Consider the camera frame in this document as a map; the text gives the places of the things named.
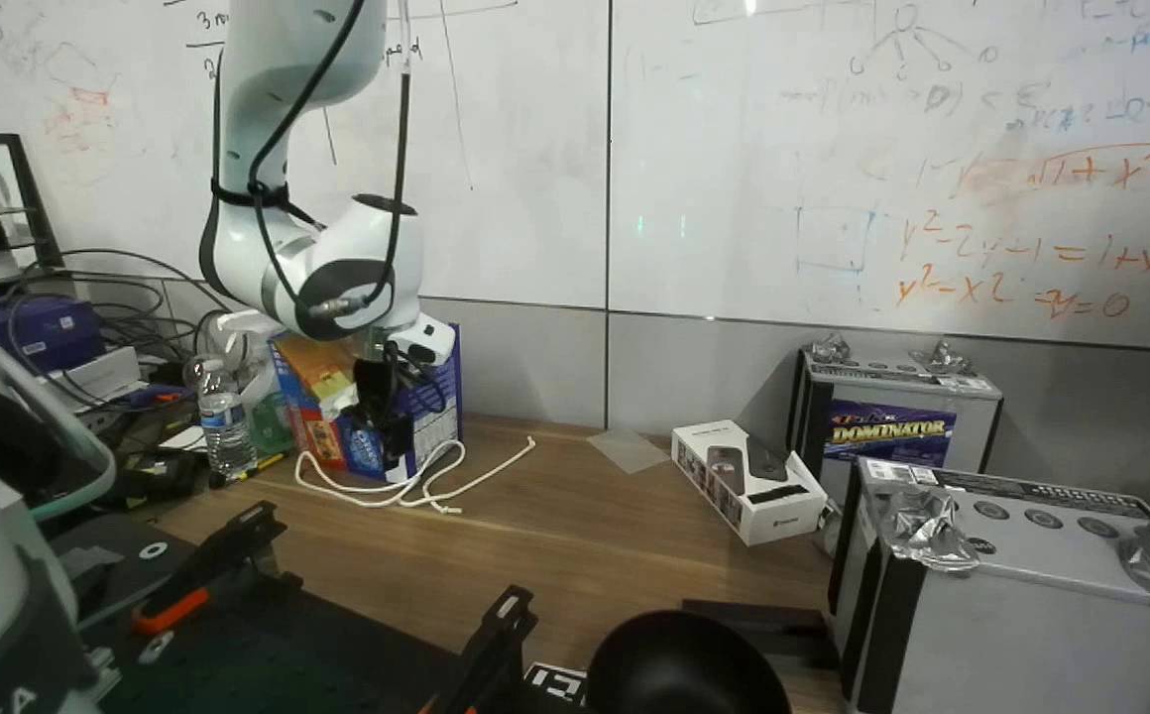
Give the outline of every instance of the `plastic bottle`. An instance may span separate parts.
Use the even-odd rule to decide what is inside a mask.
[[[200,359],[200,412],[212,467],[223,481],[246,481],[254,467],[250,412],[238,390],[225,382],[223,355]]]

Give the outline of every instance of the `gray wall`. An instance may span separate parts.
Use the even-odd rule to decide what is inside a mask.
[[[469,412],[661,437],[732,418],[781,443],[794,353],[834,328],[428,303],[465,325]],[[842,328],[932,350],[925,332]],[[1150,350],[952,338],[1002,390],[990,473],[1150,494]]]

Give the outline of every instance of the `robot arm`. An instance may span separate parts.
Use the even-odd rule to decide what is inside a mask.
[[[287,182],[295,119],[357,94],[379,54],[386,0],[233,4],[200,260],[212,285],[307,338],[365,338],[442,366],[452,328],[420,314],[418,209],[357,195],[333,226],[319,226]]]

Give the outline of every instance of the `wooden countertop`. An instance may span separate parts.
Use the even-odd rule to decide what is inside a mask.
[[[537,451],[465,490],[460,515],[428,506],[361,511],[295,485],[278,465],[246,485],[204,490],[156,515],[182,538],[204,538],[254,500],[274,500],[291,531],[278,559],[307,588],[365,620],[460,649],[485,608],[527,588],[541,628],[527,661],[586,665],[600,638],[683,597],[772,608],[826,604],[827,559],[809,535],[740,546],[675,465],[619,473],[592,431],[469,419],[456,489],[537,437]],[[787,669],[797,710],[842,710],[834,673]]]

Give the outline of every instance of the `whiteboard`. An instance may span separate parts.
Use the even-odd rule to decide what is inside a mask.
[[[1150,0],[616,4],[611,304],[1150,344]]]
[[[601,304],[607,4],[411,0],[411,14],[404,199],[423,213],[423,293]],[[61,247],[200,272],[225,21],[225,0],[0,0],[0,132],[22,137]],[[386,63],[297,123],[295,202],[333,218],[393,190],[398,88]]]

